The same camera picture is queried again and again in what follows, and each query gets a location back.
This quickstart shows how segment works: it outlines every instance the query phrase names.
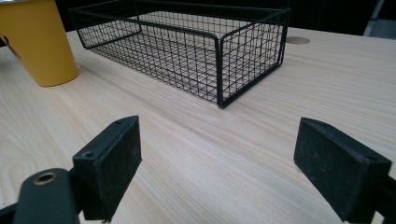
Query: wire basket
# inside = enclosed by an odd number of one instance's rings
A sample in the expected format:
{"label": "wire basket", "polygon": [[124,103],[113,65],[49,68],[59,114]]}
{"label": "wire basket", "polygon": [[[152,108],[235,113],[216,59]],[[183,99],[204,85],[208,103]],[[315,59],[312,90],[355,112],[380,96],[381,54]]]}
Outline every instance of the wire basket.
{"label": "wire basket", "polygon": [[289,13],[125,0],[70,9],[85,49],[220,108],[282,64]]}

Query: light wood tabletop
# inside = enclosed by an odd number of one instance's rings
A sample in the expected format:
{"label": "light wood tabletop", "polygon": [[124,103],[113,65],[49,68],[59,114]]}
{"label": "light wood tabletop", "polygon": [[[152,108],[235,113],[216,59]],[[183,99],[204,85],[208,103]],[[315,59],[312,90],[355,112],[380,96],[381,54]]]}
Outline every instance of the light wood tabletop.
{"label": "light wood tabletop", "polygon": [[38,87],[1,48],[0,208],[24,179],[70,169],[109,123],[138,115],[143,161],[112,223],[341,223],[293,162],[300,118],[396,161],[396,41],[288,36],[310,43],[287,44],[283,65],[224,110],[85,50],[76,32],[79,76],[57,87]]}

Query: yellow container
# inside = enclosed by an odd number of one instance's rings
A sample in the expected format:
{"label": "yellow container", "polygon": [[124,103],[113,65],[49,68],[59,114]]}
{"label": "yellow container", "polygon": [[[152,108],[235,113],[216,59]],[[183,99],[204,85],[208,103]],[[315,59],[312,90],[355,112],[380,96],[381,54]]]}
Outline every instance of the yellow container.
{"label": "yellow container", "polygon": [[0,0],[0,37],[41,87],[78,75],[54,0]]}

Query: wood grain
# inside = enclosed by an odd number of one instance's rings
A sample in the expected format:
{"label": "wood grain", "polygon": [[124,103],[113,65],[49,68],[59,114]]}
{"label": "wood grain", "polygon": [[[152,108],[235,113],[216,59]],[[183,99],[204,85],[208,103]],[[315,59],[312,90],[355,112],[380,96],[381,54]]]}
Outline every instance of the wood grain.
{"label": "wood grain", "polygon": [[58,87],[38,87],[1,48],[0,208],[25,178],[70,169],[110,122],[138,115],[143,162],[113,223],[341,223],[293,163],[299,120],[396,161],[396,41],[289,35],[310,43],[288,44],[283,65],[225,110],[83,49],[75,32],[79,76]]}

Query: black wire basket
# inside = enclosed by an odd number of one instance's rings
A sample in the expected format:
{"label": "black wire basket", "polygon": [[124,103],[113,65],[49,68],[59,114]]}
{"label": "black wire basket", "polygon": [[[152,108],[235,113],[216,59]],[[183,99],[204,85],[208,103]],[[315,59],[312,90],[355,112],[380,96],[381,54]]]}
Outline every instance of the black wire basket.
{"label": "black wire basket", "polygon": [[85,49],[224,108],[282,64],[290,10],[118,0],[70,14]]}

